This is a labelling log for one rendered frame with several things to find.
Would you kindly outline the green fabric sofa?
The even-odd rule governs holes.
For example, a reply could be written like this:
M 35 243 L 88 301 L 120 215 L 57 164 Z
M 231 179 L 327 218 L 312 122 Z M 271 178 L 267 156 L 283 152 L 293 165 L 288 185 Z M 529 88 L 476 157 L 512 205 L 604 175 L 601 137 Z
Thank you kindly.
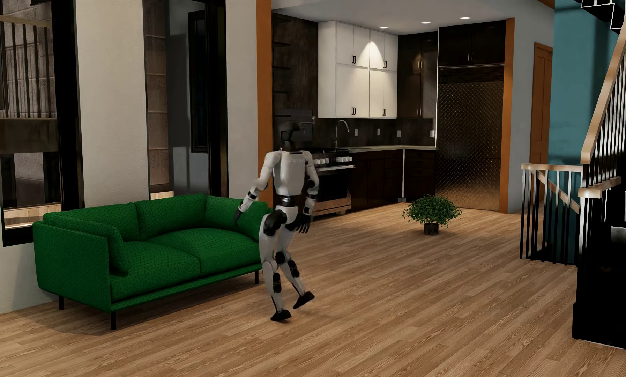
M 254 202 L 189 194 L 46 213 L 32 225 L 38 286 L 110 313 L 261 270 Z

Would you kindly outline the robot left leg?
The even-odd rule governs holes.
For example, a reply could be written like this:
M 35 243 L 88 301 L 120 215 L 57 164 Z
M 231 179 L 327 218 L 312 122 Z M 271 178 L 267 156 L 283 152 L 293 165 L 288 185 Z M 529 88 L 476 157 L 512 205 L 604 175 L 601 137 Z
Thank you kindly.
M 259 227 L 259 254 L 262 262 L 263 278 L 268 293 L 274 304 L 275 313 L 270 320 L 282 322 L 291 318 L 291 313 L 283 308 L 281 278 L 278 274 L 279 264 L 274 259 L 275 234 L 287 223 L 287 214 L 280 205 L 264 215 Z

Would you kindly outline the robot leg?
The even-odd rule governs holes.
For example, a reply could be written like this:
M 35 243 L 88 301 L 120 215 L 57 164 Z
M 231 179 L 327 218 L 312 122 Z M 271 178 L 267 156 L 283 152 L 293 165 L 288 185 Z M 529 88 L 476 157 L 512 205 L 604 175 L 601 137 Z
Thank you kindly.
M 275 313 L 270 320 L 282 322 L 291 318 L 291 313 L 283 308 L 281 278 L 278 274 L 279 264 L 274 259 L 275 234 L 287 223 L 287 214 L 280 205 L 264 215 L 259 227 L 259 254 L 262 262 L 263 278 L 268 293 L 274 304 Z
M 288 251 L 288 247 L 292 242 L 294 233 L 297 231 L 297 216 L 299 209 L 297 207 L 283 207 L 281 205 L 276 206 L 275 211 L 282 211 L 285 213 L 284 221 L 279 229 L 279 235 L 277 238 L 277 247 L 275 260 L 285 277 L 290 281 L 293 287 L 297 290 L 299 297 L 293 306 L 293 309 L 298 309 L 304 304 L 308 303 L 314 298 L 314 295 L 310 291 L 305 291 L 303 282 L 301 281 L 300 271 L 293 260 L 291 253 Z

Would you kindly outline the robot right leg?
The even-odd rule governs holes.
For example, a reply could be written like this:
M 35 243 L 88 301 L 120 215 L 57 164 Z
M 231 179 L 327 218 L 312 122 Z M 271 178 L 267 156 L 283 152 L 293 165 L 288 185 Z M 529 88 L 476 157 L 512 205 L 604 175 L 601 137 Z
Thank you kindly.
M 293 287 L 297 290 L 299 297 L 293 306 L 293 309 L 298 309 L 304 304 L 308 303 L 314 298 L 314 295 L 310 291 L 305 291 L 303 282 L 301 281 L 300 271 L 293 260 L 291 253 L 288 251 L 288 247 L 292 242 L 294 233 L 297 231 L 297 216 L 299 209 L 297 207 L 283 207 L 281 205 L 276 206 L 275 211 L 282 211 L 285 213 L 284 221 L 279 229 L 279 235 L 277 238 L 277 247 L 275 260 L 285 277 L 290 281 Z

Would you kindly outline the black stove oven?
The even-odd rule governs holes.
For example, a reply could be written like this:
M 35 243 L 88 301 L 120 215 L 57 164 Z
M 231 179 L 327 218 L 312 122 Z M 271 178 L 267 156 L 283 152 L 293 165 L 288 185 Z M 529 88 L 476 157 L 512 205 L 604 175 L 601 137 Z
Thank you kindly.
M 351 175 L 355 165 L 346 148 L 309 148 L 320 184 L 313 215 L 343 215 L 351 209 Z

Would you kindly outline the robot white torso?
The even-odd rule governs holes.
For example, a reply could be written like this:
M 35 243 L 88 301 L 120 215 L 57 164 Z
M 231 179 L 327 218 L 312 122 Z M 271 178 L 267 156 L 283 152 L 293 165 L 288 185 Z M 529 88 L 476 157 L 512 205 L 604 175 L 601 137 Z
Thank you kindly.
M 309 151 L 271 151 L 265 157 L 265 164 L 273 169 L 274 187 L 279 195 L 279 207 L 294 207 L 292 197 L 301 194 L 306 175 L 315 171 L 312 154 Z

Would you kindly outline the dark lower kitchen cabinets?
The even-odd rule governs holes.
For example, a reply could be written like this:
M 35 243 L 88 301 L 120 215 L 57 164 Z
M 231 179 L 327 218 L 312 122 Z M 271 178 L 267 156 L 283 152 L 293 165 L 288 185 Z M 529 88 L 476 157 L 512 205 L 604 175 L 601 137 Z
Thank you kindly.
M 371 147 L 352 150 L 351 210 L 412 202 L 435 194 L 435 151 Z

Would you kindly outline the dark kitchen cabinets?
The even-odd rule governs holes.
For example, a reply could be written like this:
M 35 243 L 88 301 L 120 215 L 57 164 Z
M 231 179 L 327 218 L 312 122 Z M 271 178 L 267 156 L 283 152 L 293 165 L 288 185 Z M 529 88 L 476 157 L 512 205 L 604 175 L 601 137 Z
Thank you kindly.
M 398 38 L 397 117 L 435 118 L 438 32 Z
M 412 202 L 435 194 L 435 151 L 371 147 L 352 150 L 351 210 Z

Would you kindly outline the robot black head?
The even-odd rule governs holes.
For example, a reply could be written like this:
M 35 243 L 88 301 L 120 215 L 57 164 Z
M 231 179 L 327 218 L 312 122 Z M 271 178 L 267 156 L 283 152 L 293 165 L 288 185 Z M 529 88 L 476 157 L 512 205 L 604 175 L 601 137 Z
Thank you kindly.
M 292 140 L 294 132 L 300 131 L 300 125 L 294 121 L 286 121 L 279 125 L 280 140 L 282 141 L 282 150 L 287 152 L 301 152 Z

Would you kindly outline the curved kitchen faucet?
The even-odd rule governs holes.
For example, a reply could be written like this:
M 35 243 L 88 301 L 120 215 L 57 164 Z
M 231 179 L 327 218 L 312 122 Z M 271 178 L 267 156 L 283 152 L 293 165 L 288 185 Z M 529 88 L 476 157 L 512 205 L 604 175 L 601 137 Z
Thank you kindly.
M 339 129 L 345 129 L 347 133 L 350 133 L 350 128 L 349 125 L 347 124 L 346 120 L 344 119 L 339 119 L 337 121 L 337 124 L 335 125 L 335 138 L 334 138 L 334 148 L 338 148 L 338 141 L 339 141 Z

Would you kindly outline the potted green plant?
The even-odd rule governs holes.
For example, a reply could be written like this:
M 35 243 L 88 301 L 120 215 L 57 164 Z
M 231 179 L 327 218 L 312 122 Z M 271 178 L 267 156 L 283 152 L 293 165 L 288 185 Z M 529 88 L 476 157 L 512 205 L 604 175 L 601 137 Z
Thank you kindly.
M 402 217 L 408 222 L 424 224 L 426 236 L 437 236 L 440 226 L 448 227 L 451 220 L 461 214 L 462 211 L 451 200 L 426 194 L 410 203 L 403 210 Z

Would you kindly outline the white upper kitchen cabinets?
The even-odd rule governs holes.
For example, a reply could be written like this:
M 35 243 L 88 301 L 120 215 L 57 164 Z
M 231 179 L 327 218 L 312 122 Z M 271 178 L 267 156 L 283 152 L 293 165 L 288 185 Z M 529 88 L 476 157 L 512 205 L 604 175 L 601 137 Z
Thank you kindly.
M 396 118 L 398 37 L 340 21 L 318 24 L 318 115 Z

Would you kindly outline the dark upper kitchen cabinets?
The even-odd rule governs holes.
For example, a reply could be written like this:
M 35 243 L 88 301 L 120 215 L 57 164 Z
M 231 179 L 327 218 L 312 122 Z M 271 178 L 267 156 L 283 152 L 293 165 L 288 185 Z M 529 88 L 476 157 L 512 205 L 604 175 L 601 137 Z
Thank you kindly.
M 398 38 L 397 117 L 435 118 L 438 32 Z

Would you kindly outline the diamond plate steel refrigerator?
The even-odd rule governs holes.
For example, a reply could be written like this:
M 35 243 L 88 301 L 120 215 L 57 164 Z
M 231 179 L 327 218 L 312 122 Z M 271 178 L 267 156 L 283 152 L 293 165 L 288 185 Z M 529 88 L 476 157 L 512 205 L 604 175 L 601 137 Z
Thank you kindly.
M 438 73 L 435 195 L 457 207 L 499 210 L 504 66 Z

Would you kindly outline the black framed tall window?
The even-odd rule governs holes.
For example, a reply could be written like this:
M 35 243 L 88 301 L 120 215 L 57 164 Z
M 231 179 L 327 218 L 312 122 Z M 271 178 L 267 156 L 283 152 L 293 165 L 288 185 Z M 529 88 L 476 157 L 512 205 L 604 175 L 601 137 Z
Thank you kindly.
M 0 0 L 4 247 L 45 213 L 84 207 L 74 0 Z

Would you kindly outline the dark cabinet above refrigerator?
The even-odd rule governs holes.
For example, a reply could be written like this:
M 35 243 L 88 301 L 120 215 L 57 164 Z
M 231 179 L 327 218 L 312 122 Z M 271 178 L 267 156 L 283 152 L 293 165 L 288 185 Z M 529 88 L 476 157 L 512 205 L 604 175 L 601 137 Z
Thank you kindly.
M 505 62 L 506 21 L 442 27 L 438 30 L 438 65 L 463 66 Z

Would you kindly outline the low wood and metal railing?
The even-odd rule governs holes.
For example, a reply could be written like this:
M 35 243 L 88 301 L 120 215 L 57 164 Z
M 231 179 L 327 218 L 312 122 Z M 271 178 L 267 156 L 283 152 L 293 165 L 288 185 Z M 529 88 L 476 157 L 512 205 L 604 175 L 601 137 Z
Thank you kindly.
M 581 165 L 522 164 L 520 259 L 578 265 Z

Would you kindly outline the brown wooden door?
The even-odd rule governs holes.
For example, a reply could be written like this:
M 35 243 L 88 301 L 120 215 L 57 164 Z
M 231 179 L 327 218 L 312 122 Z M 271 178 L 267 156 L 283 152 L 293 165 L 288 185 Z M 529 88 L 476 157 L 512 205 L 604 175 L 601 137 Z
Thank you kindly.
M 550 135 L 552 47 L 535 42 L 529 163 L 547 164 Z

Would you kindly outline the black staircase with wooden handrail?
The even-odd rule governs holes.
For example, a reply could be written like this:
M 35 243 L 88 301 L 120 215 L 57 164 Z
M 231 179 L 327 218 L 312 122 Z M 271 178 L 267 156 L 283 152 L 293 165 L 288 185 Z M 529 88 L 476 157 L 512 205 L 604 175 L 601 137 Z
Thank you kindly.
M 572 337 L 626 349 L 626 0 L 577 0 L 618 34 L 586 133 Z

